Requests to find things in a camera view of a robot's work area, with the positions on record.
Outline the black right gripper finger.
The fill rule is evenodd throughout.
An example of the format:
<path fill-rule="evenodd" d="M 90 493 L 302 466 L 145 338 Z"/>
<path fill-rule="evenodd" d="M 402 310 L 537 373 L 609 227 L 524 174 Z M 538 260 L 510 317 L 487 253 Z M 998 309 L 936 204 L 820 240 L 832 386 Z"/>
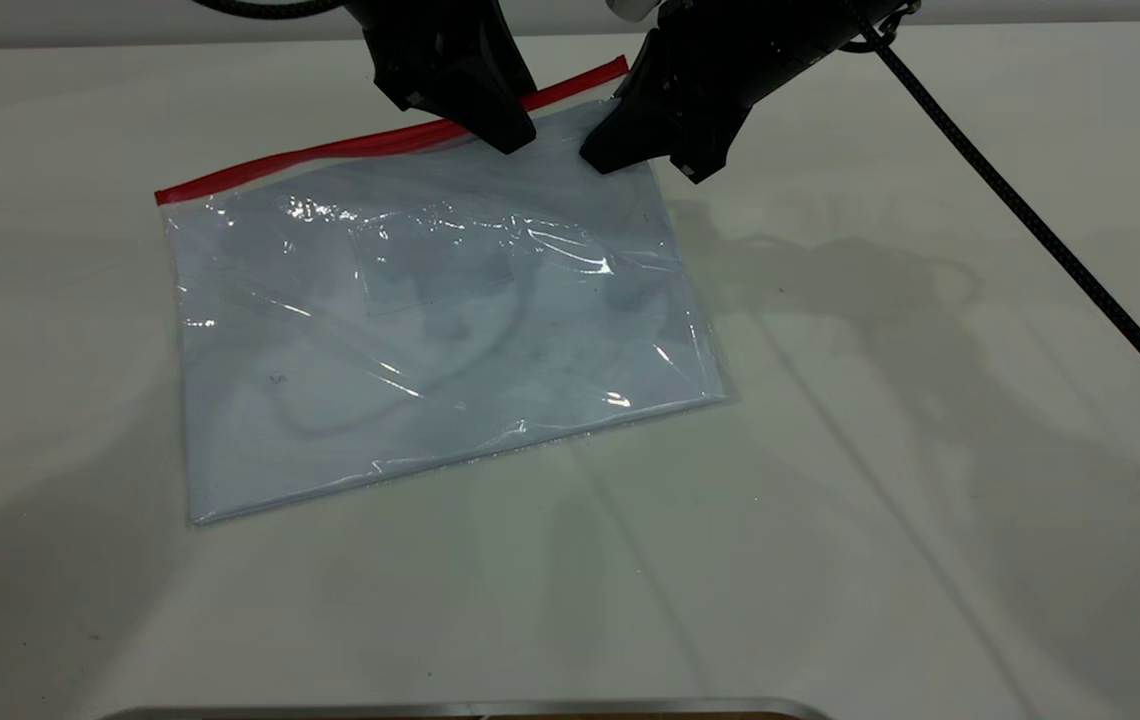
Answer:
<path fill-rule="evenodd" d="M 689 108 L 671 58 L 640 59 L 616 92 L 614 109 L 585 137 L 580 156 L 601 174 L 656 158 L 692 173 Z"/>
<path fill-rule="evenodd" d="M 676 113 L 678 138 L 671 164 L 693 185 L 720 172 L 730 147 L 747 120 L 747 109 L 734 104 L 701 104 Z"/>

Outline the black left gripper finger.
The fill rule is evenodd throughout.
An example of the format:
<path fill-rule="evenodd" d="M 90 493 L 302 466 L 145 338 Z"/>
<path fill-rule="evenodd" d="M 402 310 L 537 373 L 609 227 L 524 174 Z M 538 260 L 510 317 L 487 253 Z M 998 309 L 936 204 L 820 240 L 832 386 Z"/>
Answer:
<path fill-rule="evenodd" d="M 450 67 L 451 123 L 510 155 L 534 141 L 534 120 L 523 106 L 534 91 L 519 54 L 461 56 Z"/>
<path fill-rule="evenodd" d="M 471 97 L 461 68 L 381 68 L 374 82 L 400 111 L 424 111 L 438 118 L 465 122 Z"/>

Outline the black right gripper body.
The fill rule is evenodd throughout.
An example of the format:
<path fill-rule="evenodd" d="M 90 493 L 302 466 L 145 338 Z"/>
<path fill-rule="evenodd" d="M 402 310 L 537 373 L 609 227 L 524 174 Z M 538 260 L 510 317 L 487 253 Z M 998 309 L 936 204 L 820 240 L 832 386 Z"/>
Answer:
<path fill-rule="evenodd" d="M 749 111 L 831 54 L 871 54 L 868 21 L 883 41 L 918 1 L 665 1 L 644 62 L 657 88 L 683 105 Z"/>

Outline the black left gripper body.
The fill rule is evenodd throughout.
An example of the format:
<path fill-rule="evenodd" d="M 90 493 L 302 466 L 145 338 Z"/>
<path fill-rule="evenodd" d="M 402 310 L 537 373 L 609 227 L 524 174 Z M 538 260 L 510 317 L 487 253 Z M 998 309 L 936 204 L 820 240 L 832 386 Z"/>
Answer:
<path fill-rule="evenodd" d="M 378 76 L 478 59 L 520 77 L 523 59 L 497 1 L 347 1 Z"/>

